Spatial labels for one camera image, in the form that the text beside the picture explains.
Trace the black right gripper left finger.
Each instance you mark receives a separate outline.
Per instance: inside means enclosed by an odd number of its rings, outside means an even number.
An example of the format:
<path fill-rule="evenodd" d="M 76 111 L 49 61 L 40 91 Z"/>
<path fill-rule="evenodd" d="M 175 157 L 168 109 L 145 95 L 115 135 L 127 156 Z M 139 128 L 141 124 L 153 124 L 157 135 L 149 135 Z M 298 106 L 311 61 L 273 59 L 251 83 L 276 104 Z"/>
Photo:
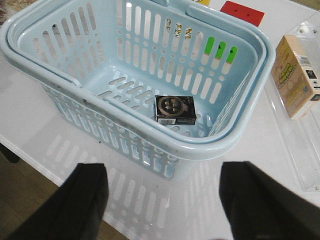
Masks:
<path fill-rule="evenodd" d="M 103 163 L 79 163 L 8 240 L 96 240 L 109 196 Z"/>

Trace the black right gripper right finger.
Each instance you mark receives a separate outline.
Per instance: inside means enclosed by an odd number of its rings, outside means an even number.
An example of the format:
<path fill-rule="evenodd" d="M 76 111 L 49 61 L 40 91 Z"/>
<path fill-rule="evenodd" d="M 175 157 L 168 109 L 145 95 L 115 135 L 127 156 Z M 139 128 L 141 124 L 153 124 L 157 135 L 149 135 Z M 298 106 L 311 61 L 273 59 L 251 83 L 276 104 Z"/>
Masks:
<path fill-rule="evenodd" d="M 320 209 L 249 161 L 224 162 L 219 197 L 235 240 L 318 240 Z"/>

